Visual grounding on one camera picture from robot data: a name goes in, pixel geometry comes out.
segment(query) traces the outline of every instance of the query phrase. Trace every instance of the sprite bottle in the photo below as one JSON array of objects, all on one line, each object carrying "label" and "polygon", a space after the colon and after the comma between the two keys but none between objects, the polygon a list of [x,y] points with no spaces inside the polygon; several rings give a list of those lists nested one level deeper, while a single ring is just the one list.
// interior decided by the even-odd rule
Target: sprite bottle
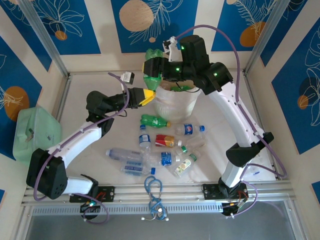
[{"label": "sprite bottle", "polygon": [[148,114],[141,115],[140,123],[158,129],[163,127],[171,127],[171,122],[164,120],[162,117],[152,116]]}]

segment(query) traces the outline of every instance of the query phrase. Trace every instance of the trash bin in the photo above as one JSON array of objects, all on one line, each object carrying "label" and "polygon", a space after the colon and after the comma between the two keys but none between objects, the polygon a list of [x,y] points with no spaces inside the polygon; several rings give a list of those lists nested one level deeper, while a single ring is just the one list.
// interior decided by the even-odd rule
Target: trash bin
[{"label": "trash bin", "polygon": [[172,123],[181,123],[188,119],[195,107],[201,91],[198,88],[186,91],[168,91],[159,86],[156,89],[155,111],[157,114]]}]

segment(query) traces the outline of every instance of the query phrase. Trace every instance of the white floor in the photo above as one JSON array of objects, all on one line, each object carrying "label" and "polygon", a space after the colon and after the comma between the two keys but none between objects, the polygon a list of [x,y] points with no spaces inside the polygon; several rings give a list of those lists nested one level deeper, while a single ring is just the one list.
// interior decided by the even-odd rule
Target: white floor
[{"label": "white floor", "polygon": [[[134,87],[145,88],[143,75],[140,72],[135,73]],[[61,125],[63,128],[63,138],[68,137],[76,131],[86,120],[88,112],[86,111],[86,97],[93,90],[102,92],[107,96],[121,93],[120,83],[107,74],[83,74],[73,75],[70,89],[63,110]],[[250,97],[241,76],[240,97],[246,104],[250,113],[254,116],[253,106]],[[100,184],[142,184],[145,177],[126,175],[120,171],[121,163],[109,159],[105,155],[107,149],[121,147],[130,150],[139,151],[139,125],[142,114],[155,115],[154,104],[149,103],[139,109],[128,109],[127,117],[116,117],[109,133],[99,141],[86,148],[69,165],[67,173],[69,176],[78,176],[86,174],[99,181]],[[192,182],[216,182],[224,172],[227,165],[226,150],[236,143],[234,134],[229,127],[225,117],[217,106],[203,93],[200,94],[190,123],[199,123],[205,126],[205,137],[207,144],[201,148],[202,156],[196,162],[193,169],[182,178],[174,177],[166,167],[157,167],[155,177],[163,183],[192,183]],[[167,152],[171,148],[154,146],[156,134],[174,135],[170,128],[152,128],[148,127],[151,137],[152,151]],[[270,160],[264,149],[257,159],[260,164],[271,168]],[[272,181],[275,177],[263,169],[257,175],[249,175],[245,178],[247,181]]]}]

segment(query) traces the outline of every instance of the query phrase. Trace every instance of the clear plastic bottle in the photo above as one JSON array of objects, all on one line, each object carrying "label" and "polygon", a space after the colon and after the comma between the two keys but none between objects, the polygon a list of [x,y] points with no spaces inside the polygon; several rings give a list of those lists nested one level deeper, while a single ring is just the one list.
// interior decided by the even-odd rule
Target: clear plastic bottle
[{"label": "clear plastic bottle", "polygon": [[153,152],[143,156],[144,163],[152,167],[171,166],[180,161],[180,156],[171,152]]},{"label": "clear plastic bottle", "polygon": [[194,136],[193,138],[190,138],[188,141],[186,141],[186,144],[184,146],[176,147],[174,151],[176,155],[181,156],[182,154],[190,153],[193,150],[196,150],[205,144],[206,144],[206,141],[204,137],[201,134],[199,134],[197,136]]},{"label": "clear plastic bottle", "polygon": [[168,148],[173,148],[175,146],[181,147],[182,140],[175,139],[174,136],[157,134],[155,137],[155,145],[157,147],[168,147]]},{"label": "clear plastic bottle", "polygon": [[197,150],[194,150],[189,156],[187,156],[184,159],[182,163],[174,166],[173,175],[180,178],[192,168],[192,166],[200,157],[201,157],[200,152]]},{"label": "clear plastic bottle", "polygon": [[150,136],[148,134],[146,125],[140,125],[140,136],[139,136],[139,145],[142,153],[150,153],[151,152],[151,141]]},{"label": "clear plastic bottle", "polygon": [[141,152],[118,148],[118,147],[114,147],[112,149],[107,150],[105,154],[114,160],[133,161],[133,162],[141,162],[141,163],[143,161],[143,155]]},{"label": "clear plastic bottle", "polygon": [[197,135],[199,132],[205,131],[205,126],[193,123],[176,124],[174,130],[177,135]]},{"label": "clear plastic bottle", "polygon": [[143,164],[139,161],[123,161],[121,171],[125,174],[134,176],[147,176],[156,174],[156,168],[149,167],[147,164]]}]

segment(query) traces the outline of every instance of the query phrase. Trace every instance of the bottle label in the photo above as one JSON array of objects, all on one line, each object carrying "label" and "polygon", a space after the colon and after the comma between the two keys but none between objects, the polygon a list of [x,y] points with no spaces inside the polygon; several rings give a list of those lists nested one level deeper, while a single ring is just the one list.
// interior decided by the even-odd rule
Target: bottle label
[{"label": "bottle label", "polygon": [[189,156],[193,159],[193,161],[197,161],[197,157],[193,153],[191,153]]},{"label": "bottle label", "polygon": [[173,148],[175,146],[175,137],[163,135],[163,134],[158,134],[155,138],[155,145],[157,147]]},{"label": "bottle label", "polygon": [[139,136],[139,143],[150,142],[150,136],[148,134],[143,134]]},{"label": "bottle label", "polygon": [[141,166],[142,162],[137,162],[137,161],[127,161],[126,164],[129,165],[136,165],[136,166]]},{"label": "bottle label", "polygon": [[137,172],[142,172],[142,167],[137,167],[137,166],[124,166],[125,170],[131,170],[131,171],[137,171]]},{"label": "bottle label", "polygon": [[189,159],[186,159],[181,163],[176,169],[175,173],[178,175],[181,175],[187,168],[191,166],[191,161]]},{"label": "bottle label", "polygon": [[191,135],[193,131],[192,124],[184,124],[184,135]]},{"label": "bottle label", "polygon": [[170,152],[161,153],[161,164],[162,166],[169,166],[172,164],[172,157]]}]

